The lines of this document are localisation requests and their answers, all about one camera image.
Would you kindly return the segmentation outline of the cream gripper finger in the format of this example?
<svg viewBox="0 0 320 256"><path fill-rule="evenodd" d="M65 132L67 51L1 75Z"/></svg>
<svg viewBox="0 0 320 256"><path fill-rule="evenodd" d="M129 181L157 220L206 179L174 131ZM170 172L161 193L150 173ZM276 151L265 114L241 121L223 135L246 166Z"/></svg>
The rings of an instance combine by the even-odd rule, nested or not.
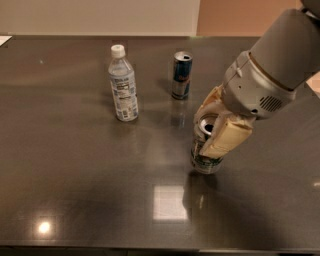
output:
<svg viewBox="0 0 320 256"><path fill-rule="evenodd" d="M216 115L212 116L213 126L217 119ZM255 117L245 117L238 114L229 113L220 129L213 128L210 137L206 140L200 150L200 155L208 158L221 158L242 144L253 132Z"/></svg>
<svg viewBox="0 0 320 256"><path fill-rule="evenodd" d="M194 124L199 123L200 118L205 115L216 115L217 119L214 122L214 127L216 129L222 127L225 117L230 113L222 100L222 89L223 86L220 85L210 91L194 115Z"/></svg>

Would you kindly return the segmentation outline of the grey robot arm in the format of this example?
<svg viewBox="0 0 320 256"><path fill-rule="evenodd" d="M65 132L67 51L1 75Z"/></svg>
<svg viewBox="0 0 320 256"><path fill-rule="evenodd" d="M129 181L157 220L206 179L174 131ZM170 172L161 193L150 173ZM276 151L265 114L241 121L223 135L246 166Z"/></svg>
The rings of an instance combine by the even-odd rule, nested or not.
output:
<svg viewBox="0 0 320 256"><path fill-rule="evenodd" d="M256 120L282 110L297 88L320 71L320 0L300 1L300 9L284 11L237 57L199 107L196 124L209 115L215 118L202 156L219 159L239 146Z"/></svg>

